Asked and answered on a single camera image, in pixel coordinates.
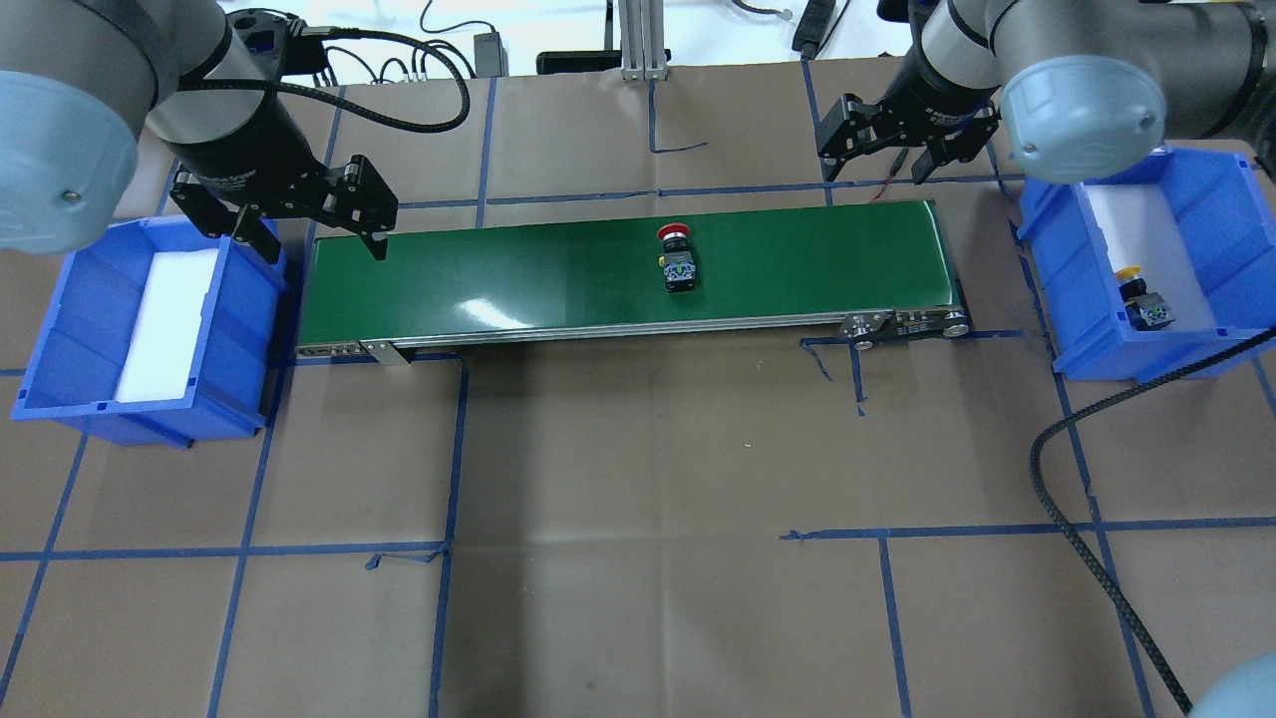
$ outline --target black cable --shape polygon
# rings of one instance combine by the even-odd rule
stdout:
[[[1097,402],[1095,404],[1091,404],[1090,407],[1086,407],[1079,412],[1074,412],[1068,417],[1064,417],[1059,422],[1055,422],[1054,426],[1051,426],[1049,430],[1041,432],[1041,436],[1039,436],[1036,441],[1032,443],[1032,454],[1028,458],[1028,472],[1032,477],[1032,491],[1036,492],[1037,500],[1041,502],[1041,506],[1045,508],[1045,511],[1046,514],[1050,515],[1050,519],[1054,522],[1054,525],[1059,527],[1059,531],[1063,532],[1064,538],[1068,539],[1068,543],[1072,545],[1072,548],[1076,550],[1077,555],[1081,556],[1081,560],[1085,561],[1086,568],[1090,569],[1091,574],[1094,574],[1095,579],[1099,582],[1099,585],[1101,585],[1104,588],[1104,592],[1108,593],[1108,598],[1110,598],[1113,604],[1116,606],[1116,612],[1120,613],[1122,619],[1125,620],[1125,625],[1129,626],[1131,633],[1134,634],[1134,638],[1138,639],[1139,645],[1143,647],[1143,650],[1147,653],[1148,661],[1151,661],[1152,667],[1155,667],[1156,672],[1161,676],[1161,681],[1165,682],[1165,687],[1169,689],[1170,695],[1174,696],[1174,703],[1179,705],[1179,709],[1183,710],[1184,715],[1191,713],[1192,700],[1188,698],[1187,691],[1183,690],[1183,686],[1179,684],[1179,680],[1174,675],[1174,671],[1170,670],[1170,664],[1165,661],[1165,656],[1161,654],[1161,649],[1156,647],[1156,641],[1154,641],[1152,635],[1147,633],[1147,627],[1143,626],[1143,621],[1141,621],[1138,613],[1134,612],[1134,607],[1129,604],[1129,601],[1127,601],[1125,596],[1120,592],[1120,587],[1116,585],[1116,582],[1114,582],[1111,575],[1108,574],[1108,570],[1104,569],[1102,564],[1100,564],[1099,560],[1095,559],[1095,553],[1090,551],[1090,547],[1086,546],[1085,541],[1082,541],[1081,534],[1077,533],[1076,527],[1073,527],[1072,522],[1069,522],[1068,518],[1063,515],[1063,511],[1059,510],[1059,505],[1054,502],[1054,499],[1050,497],[1050,492],[1046,491],[1045,482],[1041,478],[1041,451],[1045,449],[1048,441],[1058,436],[1064,430],[1074,427],[1077,422],[1085,420],[1086,417],[1097,414],[1104,409],[1115,407],[1122,402],[1127,402],[1141,394],[1152,392],[1156,388],[1168,385],[1173,381],[1182,380],[1183,377],[1194,375],[1202,370],[1213,367],[1215,365],[1226,362],[1228,358],[1231,358],[1233,356],[1236,356],[1239,353],[1244,353],[1250,348],[1262,346],[1263,343],[1267,343],[1273,338],[1276,338],[1276,326],[1270,328],[1253,338],[1247,338],[1245,341],[1242,341],[1240,343],[1233,346],[1231,348],[1226,348],[1212,356],[1202,358],[1202,361],[1194,365],[1188,365],[1182,370],[1175,370],[1166,375],[1161,375],[1160,377],[1150,383],[1141,384],[1120,394],[1114,394],[1113,397],[1109,397],[1102,402]]]
[[[783,10],[773,10],[771,8],[754,8],[753,5],[745,3],[744,0],[731,0],[731,4],[735,5],[736,8],[740,8],[745,13],[753,13],[754,15],[780,15],[786,20],[794,17],[792,10],[787,8]]]
[[[842,10],[837,13],[836,18],[833,18],[833,24],[828,26],[828,34],[824,36],[824,41],[819,43],[819,47],[815,48],[815,54],[810,56],[812,60],[819,57],[819,54],[824,51],[824,47],[828,47],[828,43],[833,41],[833,33],[837,32],[837,26],[842,23],[842,17],[846,15],[846,9],[850,6],[851,0],[846,0],[846,3],[842,4]]]
[[[398,64],[399,69],[403,70],[403,77],[404,78],[412,77],[411,73],[407,69],[407,65],[403,64],[403,60],[399,60],[398,57],[390,57],[389,60],[385,60],[384,62],[382,62],[382,71],[380,71],[380,75],[378,75],[378,77],[380,77],[382,82],[389,82],[389,80],[385,79],[385,70],[389,69],[389,66],[393,65],[393,64]]]
[[[351,52],[350,50],[346,50],[345,47],[324,47],[324,48],[323,48],[323,57],[324,57],[324,60],[327,60],[327,59],[328,59],[328,52],[341,52],[342,55],[350,55],[351,57],[353,57],[353,59],[359,60],[359,64],[360,64],[360,65],[364,65],[364,69],[365,69],[365,70],[367,70],[367,74],[370,74],[370,75],[373,77],[373,82],[376,82],[376,79],[378,79],[378,77],[376,77],[376,70],[374,70],[374,69],[373,69],[373,66],[371,66],[371,65],[369,65],[369,64],[367,64],[367,62],[366,62],[366,61],[365,61],[365,60],[364,60],[362,57],[360,57],[359,55],[356,55],[356,54]]]
[[[457,56],[458,60],[461,60],[461,64],[466,66],[466,71],[470,73],[470,79],[475,79],[477,77],[477,74],[475,73],[473,65],[470,64],[470,60],[466,57],[464,52],[462,52],[461,50],[458,50],[456,45],[448,42],[447,40],[438,40],[438,38],[435,38],[435,40],[426,40],[425,43],[430,45],[430,46],[433,46],[433,47],[435,47],[438,50],[445,50],[448,52],[452,52],[453,55]],[[412,66],[413,68],[417,66],[416,54],[417,54],[417,51],[413,50],[412,51]],[[424,55],[421,56],[420,69],[421,69],[421,74],[424,75],[425,74],[425,56]]]
[[[602,18],[602,48],[607,52],[615,50],[615,6],[612,0],[607,0],[607,14]]]
[[[448,26],[448,27],[441,28],[441,29],[430,29],[430,28],[425,27],[425,13],[427,13],[430,10],[430,5],[434,5],[434,0],[426,0],[425,8],[421,9],[421,19],[417,20],[417,24],[421,26],[421,32],[424,32],[426,34],[443,34],[445,32],[452,32],[454,29],[461,29],[461,28],[463,28],[466,26],[487,26],[487,31],[489,32],[496,32],[496,26],[489,23],[487,20],[466,20],[463,23],[457,23],[454,26]]]
[[[286,92],[288,94],[300,94],[301,97],[309,97],[310,99],[318,99],[327,105],[334,107],[341,107],[352,115],[359,115],[366,120],[371,120],[376,124],[385,125],[388,128],[401,129],[403,131],[413,131],[420,134],[439,133],[454,129],[466,121],[470,116],[470,88],[466,87],[466,80],[461,77],[461,70],[448,59],[447,55],[436,50],[434,46],[427,45],[425,41],[415,40],[407,37],[406,34],[397,34],[393,32],[383,32],[378,29],[352,29],[352,28],[337,28],[329,33],[332,40],[387,40],[390,42],[398,42],[407,45],[410,47],[416,47],[417,50],[433,56],[434,59],[443,62],[443,66],[448,69],[452,74],[452,79],[457,83],[457,89],[461,92],[461,110],[457,116],[450,120],[441,122],[410,122],[407,120],[401,120],[397,117],[390,117],[389,115],[383,115],[376,110],[364,107],[362,105],[351,102],[343,97],[337,97],[328,94],[320,89],[313,87],[306,87],[304,84],[292,84],[287,82],[272,82],[262,79],[200,79],[200,80],[188,80],[182,82],[180,85],[181,91],[203,91],[203,89],[255,89],[264,92]]]

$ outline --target conveyor belt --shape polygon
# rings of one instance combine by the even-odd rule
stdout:
[[[665,288],[656,230],[670,221],[692,227],[694,291]],[[301,355],[963,312],[930,201],[420,232],[389,241],[384,261],[353,236],[318,242]]]

